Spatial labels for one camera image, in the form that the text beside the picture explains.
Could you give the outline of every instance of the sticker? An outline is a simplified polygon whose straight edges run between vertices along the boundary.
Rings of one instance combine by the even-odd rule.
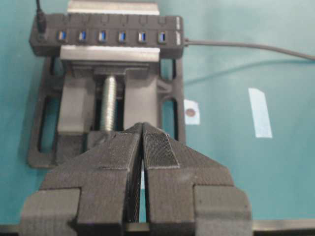
[[[199,105],[194,101],[184,100],[185,123],[200,125]]]
[[[256,138],[272,138],[271,125],[265,94],[256,89],[249,88],[252,106],[252,119],[255,127]]]

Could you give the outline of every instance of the teal surface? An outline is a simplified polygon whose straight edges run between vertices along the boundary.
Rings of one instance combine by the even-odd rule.
[[[157,2],[163,15],[184,17],[191,39],[264,43],[315,54],[313,0]],[[46,173],[26,165],[43,64],[28,44],[32,3],[1,1],[0,224],[19,221],[24,199]],[[47,13],[65,12],[67,0],[42,0],[42,6]],[[185,96],[199,103],[201,113],[201,125],[187,126],[187,144],[231,170],[235,184],[250,197],[254,219],[315,218],[314,75],[314,63],[271,52],[185,50]],[[255,137],[248,88],[266,95],[272,139]]]

